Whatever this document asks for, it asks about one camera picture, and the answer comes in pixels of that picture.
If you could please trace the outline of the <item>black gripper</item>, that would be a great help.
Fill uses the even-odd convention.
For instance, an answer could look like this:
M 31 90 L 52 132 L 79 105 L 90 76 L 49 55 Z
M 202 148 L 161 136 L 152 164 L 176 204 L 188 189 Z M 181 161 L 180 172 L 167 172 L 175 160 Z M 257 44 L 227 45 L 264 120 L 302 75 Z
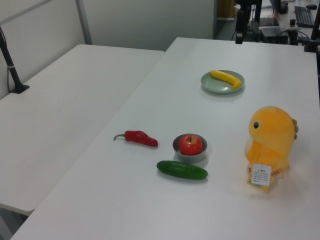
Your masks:
M 246 10 L 240 9 L 237 13 L 237 19 L 236 19 L 236 44 L 242 44 L 244 39 L 244 33 L 246 30 L 248 24 L 248 12 Z

